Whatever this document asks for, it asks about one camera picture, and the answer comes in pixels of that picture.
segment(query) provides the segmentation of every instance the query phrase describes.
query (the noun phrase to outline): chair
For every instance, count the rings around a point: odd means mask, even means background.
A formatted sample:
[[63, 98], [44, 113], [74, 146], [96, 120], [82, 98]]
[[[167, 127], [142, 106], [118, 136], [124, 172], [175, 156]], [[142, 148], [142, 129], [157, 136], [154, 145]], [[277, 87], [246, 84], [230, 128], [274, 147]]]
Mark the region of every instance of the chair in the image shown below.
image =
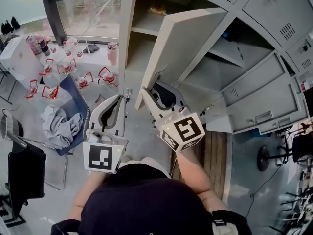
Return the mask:
[[36, 146], [9, 134], [13, 141], [12, 152], [8, 156], [9, 195], [1, 196], [10, 208], [13, 218], [5, 220], [8, 227], [26, 222], [19, 213], [28, 199], [44, 197], [44, 178], [46, 154]]
[[277, 147], [277, 149], [283, 149], [285, 154], [277, 156], [270, 156], [267, 146], [262, 146], [259, 149], [257, 164], [260, 171], [265, 171], [267, 169], [270, 159], [284, 158], [283, 162], [280, 164], [280, 166], [282, 166], [283, 164], [287, 163], [289, 156], [292, 156], [293, 161], [296, 163], [302, 162], [299, 159], [305, 155], [313, 155], [313, 132], [309, 132], [305, 135], [295, 136], [292, 141], [292, 148], [288, 147], [286, 137], [285, 144], [286, 147]]
[[53, 150], [56, 150], [56, 152], [60, 155], [60, 156], [64, 156], [65, 162], [64, 162], [64, 172], [63, 172], [63, 182], [62, 182], [62, 187], [58, 188], [56, 186], [54, 186], [53, 184], [45, 181], [45, 183], [53, 188], [55, 188], [56, 190], [63, 190], [65, 188], [65, 183], [66, 183], [66, 174], [67, 174], [67, 154], [72, 155], [72, 153], [70, 152], [70, 150], [72, 150], [73, 148], [75, 148], [76, 146], [78, 146], [80, 143], [82, 143], [85, 139], [86, 139], [86, 129], [88, 128], [89, 125], [89, 119], [90, 119], [90, 110], [88, 107], [88, 104], [86, 102], [86, 100], [84, 99], [82, 93], [80, 92], [80, 90], [77, 87], [77, 84], [74, 80], [74, 78], [72, 77], [71, 74], [69, 74], [67, 77], [65, 77], [61, 83], [60, 83], [60, 87], [66, 91], [68, 91], [70, 93], [70, 95], [72, 96], [72, 99], [69, 100], [67, 103], [65, 103], [64, 105], [61, 106], [61, 108], [65, 111], [67, 118], [70, 119], [72, 116], [74, 116], [76, 113], [80, 113], [82, 116], [82, 119], [84, 121], [83, 127], [81, 128], [81, 130], [79, 131], [79, 133], [77, 133], [77, 135], [74, 137], [73, 142], [71, 143], [71, 145], [67, 148], [64, 148], [63, 150], [59, 150], [59, 149], [54, 149], [53, 147], [48, 146], [47, 144], [41, 143], [41, 142], [37, 142], [34, 140], [30, 140], [30, 139], [26, 139], [23, 137], [20, 137], [23, 140], [26, 141], [32, 141], [32, 142], [36, 142], [39, 143], [43, 146], [46, 146], [48, 148], [51, 148]]

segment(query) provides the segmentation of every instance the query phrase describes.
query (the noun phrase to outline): locker vent slot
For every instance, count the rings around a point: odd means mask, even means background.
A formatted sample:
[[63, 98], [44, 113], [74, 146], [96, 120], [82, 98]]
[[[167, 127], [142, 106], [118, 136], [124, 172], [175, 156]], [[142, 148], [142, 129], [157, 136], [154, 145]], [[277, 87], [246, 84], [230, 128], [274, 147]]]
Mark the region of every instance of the locker vent slot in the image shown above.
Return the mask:
[[308, 58], [307, 60], [305, 60], [303, 63], [302, 63], [302, 67], [305, 69], [307, 67], [309, 67], [311, 65], [311, 61], [310, 59]]
[[231, 89], [228, 94], [232, 95], [233, 97], [239, 98], [236, 88]]
[[285, 39], [288, 41], [294, 34], [295, 31], [290, 23], [286, 24], [282, 29], [280, 30], [280, 33], [285, 37]]

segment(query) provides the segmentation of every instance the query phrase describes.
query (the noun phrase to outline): black chair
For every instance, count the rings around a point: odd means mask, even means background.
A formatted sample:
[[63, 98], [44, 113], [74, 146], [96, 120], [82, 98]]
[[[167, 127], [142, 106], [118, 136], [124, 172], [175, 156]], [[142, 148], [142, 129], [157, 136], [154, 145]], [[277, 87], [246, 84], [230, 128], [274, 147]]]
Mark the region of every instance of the black chair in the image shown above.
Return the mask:
[[12, 152], [8, 156], [8, 183], [5, 184], [9, 195], [0, 200], [11, 207], [13, 218], [5, 220], [5, 223], [12, 227], [25, 222], [19, 213], [23, 204], [28, 204], [28, 199], [43, 198], [45, 195], [46, 154], [12, 134], [8, 136], [13, 141]]
[[283, 149], [286, 154], [281, 155], [280, 157], [275, 156], [275, 158], [283, 158], [285, 156], [291, 156], [293, 161], [296, 163], [305, 155], [313, 155], [313, 132], [309, 132], [305, 135], [298, 135], [293, 138], [292, 148], [279, 146], [277, 149]]
[[305, 155], [313, 155], [313, 132], [305, 135], [298, 135], [293, 138], [292, 148], [288, 147], [287, 138], [285, 136], [286, 147], [278, 146], [277, 149], [283, 149], [285, 154], [270, 156], [269, 148], [262, 146], [258, 152], [257, 164], [260, 171], [265, 171], [268, 168], [270, 159], [284, 158], [279, 166], [287, 163], [288, 157], [292, 156], [293, 161], [300, 162], [300, 158]]

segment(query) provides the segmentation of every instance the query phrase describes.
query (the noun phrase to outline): wooden floor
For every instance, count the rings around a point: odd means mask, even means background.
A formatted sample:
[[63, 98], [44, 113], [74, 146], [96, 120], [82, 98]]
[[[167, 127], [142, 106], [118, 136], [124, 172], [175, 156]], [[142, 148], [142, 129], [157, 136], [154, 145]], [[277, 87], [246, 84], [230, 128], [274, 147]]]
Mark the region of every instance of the wooden floor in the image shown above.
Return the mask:
[[[225, 183], [226, 144], [226, 133], [206, 131], [205, 137], [194, 146], [196, 157], [210, 176], [212, 184], [214, 185], [214, 191], [220, 199], [223, 197]], [[176, 154], [172, 152], [173, 166], [175, 158]], [[177, 163], [175, 164], [172, 178], [183, 182]]]

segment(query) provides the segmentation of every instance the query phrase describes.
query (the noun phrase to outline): open locker door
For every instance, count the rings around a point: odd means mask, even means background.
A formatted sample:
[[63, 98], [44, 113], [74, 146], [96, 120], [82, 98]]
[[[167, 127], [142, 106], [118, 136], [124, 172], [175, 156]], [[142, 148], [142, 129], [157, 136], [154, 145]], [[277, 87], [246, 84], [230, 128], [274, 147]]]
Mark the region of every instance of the open locker door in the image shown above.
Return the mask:
[[[150, 89], [160, 72], [162, 82], [176, 82], [226, 13], [221, 8], [213, 8], [165, 16], [141, 87]], [[139, 92], [135, 108], [139, 110], [142, 105]]]

